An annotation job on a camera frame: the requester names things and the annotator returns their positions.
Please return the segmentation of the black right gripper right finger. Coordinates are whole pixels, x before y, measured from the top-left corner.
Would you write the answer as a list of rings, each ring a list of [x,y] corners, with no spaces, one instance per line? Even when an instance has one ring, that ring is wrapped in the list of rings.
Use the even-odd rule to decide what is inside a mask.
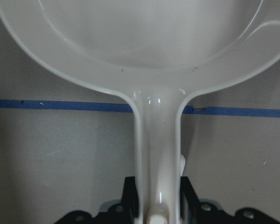
[[[214,203],[199,200],[190,180],[181,177],[180,212],[185,224],[279,224],[269,215],[254,209],[241,208],[229,215]]]

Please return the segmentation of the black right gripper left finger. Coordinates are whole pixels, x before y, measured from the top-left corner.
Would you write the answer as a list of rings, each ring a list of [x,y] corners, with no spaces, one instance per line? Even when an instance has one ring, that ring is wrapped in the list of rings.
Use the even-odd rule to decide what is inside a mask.
[[[139,217],[139,197],[135,177],[126,177],[120,202],[111,205],[107,211],[95,217],[82,210],[67,213],[56,221],[57,224],[134,224]]]

